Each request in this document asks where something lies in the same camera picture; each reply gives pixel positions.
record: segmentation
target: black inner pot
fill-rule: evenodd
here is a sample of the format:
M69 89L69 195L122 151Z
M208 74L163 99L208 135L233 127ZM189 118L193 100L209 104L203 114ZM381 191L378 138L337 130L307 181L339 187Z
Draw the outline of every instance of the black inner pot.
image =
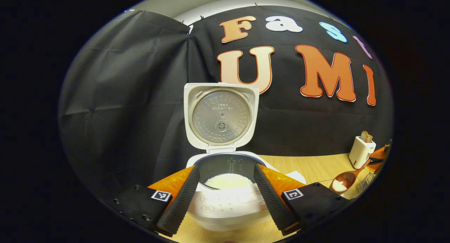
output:
M194 163L195 166L199 167L199 183L212 190L217 189L205 183L208 179L219 174L240 174L255 183L253 172L256 164L265 166L262 161L250 155L232 152L207 155Z

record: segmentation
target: rice cooker lid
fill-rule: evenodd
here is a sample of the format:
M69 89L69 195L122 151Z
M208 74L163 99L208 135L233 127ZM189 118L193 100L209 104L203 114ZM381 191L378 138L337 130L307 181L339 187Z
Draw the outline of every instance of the rice cooker lid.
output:
M256 124L259 89L228 83L187 83L185 122L189 142L211 150L249 142Z

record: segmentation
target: white rice cooker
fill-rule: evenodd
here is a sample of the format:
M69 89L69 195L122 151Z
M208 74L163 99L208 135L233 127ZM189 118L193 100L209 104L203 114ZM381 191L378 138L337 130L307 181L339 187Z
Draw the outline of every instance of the white rice cooker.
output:
M270 219L270 214L253 179L255 164L277 171L252 152L236 151L253 136L259 89L228 83L187 83L184 91L185 127L189 142L206 150L188 160L198 166L200 181L188 216L212 231L231 231ZM207 180L221 174L239 174L252 184L217 189ZM306 184L294 171L287 176Z

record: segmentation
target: wooden spoon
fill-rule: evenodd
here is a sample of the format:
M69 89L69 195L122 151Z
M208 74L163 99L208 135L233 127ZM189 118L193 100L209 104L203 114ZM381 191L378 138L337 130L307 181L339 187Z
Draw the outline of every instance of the wooden spoon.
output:
M358 174L362 171L362 169L364 169L369 163L370 161L372 161L370 158L366 161L366 163L364 163L363 166L361 166L360 169L355 170L355 171L347 171L344 172L342 174L338 174L333 181L331 181L331 185L330 185L330 190L333 190L334 192L336 192L337 194L342 194L344 192L346 192L350 187L352 187L352 185L355 183L356 178L358 176ZM333 182L334 181L338 181L340 182L344 187L346 187L347 189L344 191L337 191L333 188Z

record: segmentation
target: rice cooker button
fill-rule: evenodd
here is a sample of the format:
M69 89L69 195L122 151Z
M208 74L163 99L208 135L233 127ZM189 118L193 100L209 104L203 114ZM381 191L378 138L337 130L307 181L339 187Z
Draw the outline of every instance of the rice cooker button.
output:
M214 207L213 207L212 205L207 204L207 205L203 205L203 206L201 207L201 210L202 210L203 212L211 212L211 211L214 210Z
M200 201L202 201L203 203L209 203L211 201L211 197L207 195L201 196Z

